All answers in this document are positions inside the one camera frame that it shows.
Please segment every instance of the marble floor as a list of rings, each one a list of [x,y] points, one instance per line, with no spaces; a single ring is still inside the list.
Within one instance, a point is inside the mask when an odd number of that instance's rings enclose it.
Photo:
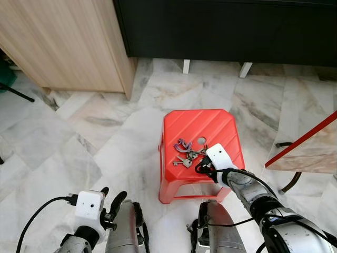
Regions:
[[[190,252],[186,224],[201,200],[158,201],[157,144],[163,116],[176,109],[230,111],[236,118],[246,169],[276,191],[293,177],[264,164],[274,144],[294,141],[337,109],[337,82],[310,66],[253,64],[239,79],[239,63],[140,59],[133,94],[60,92],[44,94],[23,73],[13,88],[35,98],[29,103],[0,94],[0,252],[15,252],[19,234],[47,200],[83,189],[110,188],[106,205],[122,190],[141,204],[152,253]],[[280,200],[337,235],[337,180],[304,173]],[[234,222],[249,217],[230,193],[222,203]],[[48,206],[29,228],[22,252],[53,252],[72,233],[74,207]],[[262,243],[257,224],[238,226],[248,253]],[[104,252],[105,243],[94,252]]]

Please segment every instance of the green object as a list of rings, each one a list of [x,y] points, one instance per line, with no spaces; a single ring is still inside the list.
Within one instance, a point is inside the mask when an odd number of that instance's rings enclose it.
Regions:
[[[13,70],[11,70],[8,64],[0,60],[0,82],[11,87],[16,80],[16,75]]]

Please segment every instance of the black cabinet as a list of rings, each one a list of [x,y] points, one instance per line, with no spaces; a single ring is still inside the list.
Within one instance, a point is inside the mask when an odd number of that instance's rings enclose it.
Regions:
[[[128,56],[337,66],[336,0],[114,0]]]

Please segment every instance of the black stand leg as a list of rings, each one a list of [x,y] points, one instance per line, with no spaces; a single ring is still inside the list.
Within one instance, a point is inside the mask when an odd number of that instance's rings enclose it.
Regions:
[[[281,142],[281,143],[276,143],[275,146],[278,148],[281,148],[281,147],[290,146],[291,144],[293,143],[292,142]],[[293,179],[290,181],[290,183],[288,183],[285,187],[283,187],[281,191],[283,191],[284,193],[289,191],[297,183],[301,174],[302,174],[301,172],[296,172]]]
[[[296,172],[293,179],[290,181],[290,183],[288,183],[285,187],[283,187],[281,189],[281,191],[283,191],[284,193],[286,193],[287,191],[289,191],[299,180],[300,176],[301,176],[301,172]]]
[[[16,94],[16,95],[18,95],[18,96],[20,96],[20,97],[28,100],[28,101],[30,101],[32,103],[35,101],[34,99],[30,98],[29,96],[26,96],[25,94],[22,94],[21,92],[16,91],[15,89],[12,89],[11,87],[8,87],[7,85],[5,85],[3,83],[0,83],[0,90],[10,91],[10,92],[12,92],[12,93],[14,93],[14,94]]]

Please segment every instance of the white plastic casing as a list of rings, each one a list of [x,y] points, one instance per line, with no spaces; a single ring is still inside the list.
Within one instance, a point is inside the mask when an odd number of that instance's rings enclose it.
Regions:
[[[206,154],[211,159],[216,170],[223,170],[228,168],[237,169],[237,166],[233,164],[226,150],[219,143],[207,149]],[[224,184],[222,181],[222,174],[223,172],[217,173],[217,181],[221,186],[228,188],[228,185]]]
[[[105,236],[105,230],[100,222],[104,198],[104,193],[99,191],[81,191],[76,203],[74,229],[76,230],[79,226],[95,229],[100,236],[98,244],[104,240]]]

